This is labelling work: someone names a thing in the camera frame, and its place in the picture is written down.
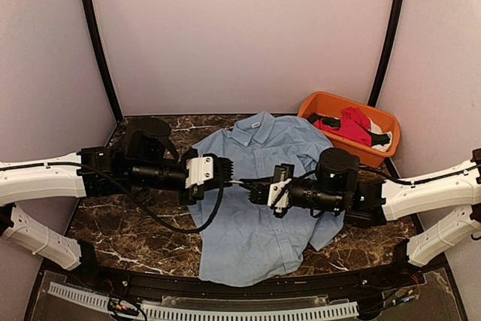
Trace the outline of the light blue button shirt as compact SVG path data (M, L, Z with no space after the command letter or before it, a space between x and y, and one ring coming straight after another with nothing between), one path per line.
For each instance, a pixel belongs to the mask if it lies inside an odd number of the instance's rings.
M213 153L234 163L234 178L263 178L275 165L292 164L299 177L316 167L331 142L307 120L261 112L220 129L194 145L199 154ZM343 228L344 215L293 207L276 218L264 205L250 202L240 186L225 189L213 222L201 233L198 277L227 286L252 286L269 277L296 271L308 245L320 250Z

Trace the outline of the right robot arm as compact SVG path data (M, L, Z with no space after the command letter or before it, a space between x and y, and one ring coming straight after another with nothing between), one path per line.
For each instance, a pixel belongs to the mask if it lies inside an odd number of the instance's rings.
M359 180L360 171L379 174L363 166L345 150L321 152L316 168L296 177L294 165L275 167L271 177L243 179L240 185L250 193L253 204L268 206L276 217L293 207L308 209L312 217L343 213L345 223L367 229L385 225L414 213L439 208L451 212L423 233L401 241L394 262L383 271L390 286L400 286L433 258L466 237L480 238L480 151L452 168L410 179L384 176L376 183Z

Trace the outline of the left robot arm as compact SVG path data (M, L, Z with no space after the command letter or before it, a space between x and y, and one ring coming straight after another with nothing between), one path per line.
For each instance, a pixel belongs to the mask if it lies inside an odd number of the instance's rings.
M175 191L192 205L208 190L218 198L233 175L231 160L190 149L177 152L163 120L132 120L112 147L83 148L53 159L1 165L1 238L55 262L90 288L106 281L93 245L61 235L31 218L18 204L41 198L130 195L132 188Z

